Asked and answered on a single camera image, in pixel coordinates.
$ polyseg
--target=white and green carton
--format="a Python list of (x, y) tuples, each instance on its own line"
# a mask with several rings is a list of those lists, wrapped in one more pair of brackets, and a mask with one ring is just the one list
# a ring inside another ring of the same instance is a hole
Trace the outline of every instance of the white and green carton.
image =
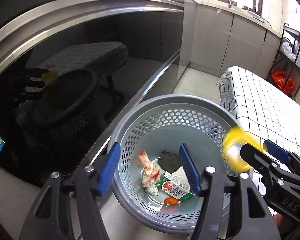
[(190, 187), (169, 172), (165, 172), (163, 178), (156, 183), (157, 187), (168, 193), (170, 196), (181, 202), (191, 199), (194, 194), (190, 192)]

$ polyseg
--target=red plastic bag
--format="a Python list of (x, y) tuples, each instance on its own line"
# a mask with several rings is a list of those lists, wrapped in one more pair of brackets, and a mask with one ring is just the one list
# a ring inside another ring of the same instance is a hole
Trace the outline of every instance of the red plastic bag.
[[(287, 76), (286, 76), (285, 72), (284, 71), (276, 71), (274, 74), (271, 74), (271, 76), (272, 76), (273, 80), (275, 81), (275, 83), (278, 85), (278, 87), (280, 89), (282, 89), (287, 80)], [(288, 95), (291, 95), (293, 88), (294, 88), (294, 81), (289, 78), (288, 82), (284, 86), (283, 92)]]

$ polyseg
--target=gray plastic basket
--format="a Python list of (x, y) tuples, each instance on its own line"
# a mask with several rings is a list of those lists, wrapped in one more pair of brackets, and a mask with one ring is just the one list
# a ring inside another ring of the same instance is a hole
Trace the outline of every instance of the gray plastic basket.
[[(171, 234), (192, 233), (203, 198), (194, 197), (167, 209), (166, 193), (145, 193), (142, 168), (135, 164), (140, 150), (155, 161), (162, 150), (179, 152), (187, 143), (194, 161), (237, 175), (222, 158), (222, 141), (231, 127), (239, 124), (225, 109), (203, 98), (190, 95), (164, 95), (151, 98), (129, 111), (115, 128), (108, 146), (120, 143), (121, 158), (114, 174), (113, 192), (122, 207), (135, 219), (157, 231)], [(229, 210), (225, 194), (223, 216)]]

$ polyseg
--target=barcode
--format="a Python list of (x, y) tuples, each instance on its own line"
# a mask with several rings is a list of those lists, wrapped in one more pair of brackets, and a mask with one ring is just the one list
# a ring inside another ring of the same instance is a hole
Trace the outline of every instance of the barcode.
[(177, 191), (179, 191), (180, 190), (180, 188), (179, 187), (176, 187), (175, 189), (173, 189), (172, 191), (170, 191), (170, 193), (171, 194), (174, 194), (174, 193), (176, 193)]

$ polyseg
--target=blue gripper pad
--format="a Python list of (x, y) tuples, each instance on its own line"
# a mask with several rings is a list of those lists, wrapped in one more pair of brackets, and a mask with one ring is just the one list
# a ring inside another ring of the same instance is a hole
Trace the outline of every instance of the blue gripper pad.
[(187, 144), (183, 143), (180, 145), (179, 154), (182, 158), (183, 169), (186, 173), (192, 193), (198, 195), (202, 191), (200, 186), (200, 175), (191, 160), (189, 152)]
[(120, 159), (120, 144), (115, 142), (111, 147), (110, 152), (104, 156), (107, 156), (107, 160), (103, 164), (103, 168), (100, 169), (100, 180), (98, 189), (100, 195), (103, 195), (110, 187), (114, 172), (118, 166), (118, 162)]
[(270, 140), (265, 140), (263, 147), (267, 147), (268, 153), (275, 157), (279, 162), (290, 163), (291, 158), (288, 151), (282, 149), (280, 146), (276, 145)]

